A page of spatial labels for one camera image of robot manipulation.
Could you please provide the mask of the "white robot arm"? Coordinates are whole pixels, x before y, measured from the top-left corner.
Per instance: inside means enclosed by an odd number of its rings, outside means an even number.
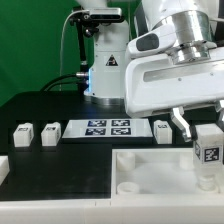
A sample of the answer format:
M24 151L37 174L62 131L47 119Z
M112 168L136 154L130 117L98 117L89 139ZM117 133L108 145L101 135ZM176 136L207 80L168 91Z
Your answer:
M77 0L94 62L84 98L122 102L132 118L169 113L185 140L193 137L186 110L224 100L224 0L140 0L136 37L109 0Z

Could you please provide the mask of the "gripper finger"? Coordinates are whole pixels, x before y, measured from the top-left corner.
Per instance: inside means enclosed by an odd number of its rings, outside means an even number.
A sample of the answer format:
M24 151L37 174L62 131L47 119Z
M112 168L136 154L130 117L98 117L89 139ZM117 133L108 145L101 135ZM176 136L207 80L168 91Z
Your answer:
M215 110L219 114L217 125L224 132L224 100L216 102Z
M182 132L182 137L185 142L190 142L192 140L192 135L190 131L190 125L183 118L184 109L182 107L175 107L171 109L170 117L172 122L179 128Z

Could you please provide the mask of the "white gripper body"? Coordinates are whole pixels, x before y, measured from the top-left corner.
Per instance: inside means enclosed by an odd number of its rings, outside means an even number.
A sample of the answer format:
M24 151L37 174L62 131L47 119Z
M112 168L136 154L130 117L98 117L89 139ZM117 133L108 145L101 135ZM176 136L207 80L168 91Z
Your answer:
M129 42L126 49L125 109L131 117L195 109L224 99L224 47L209 51L207 60L172 62L166 53L173 40L148 50Z

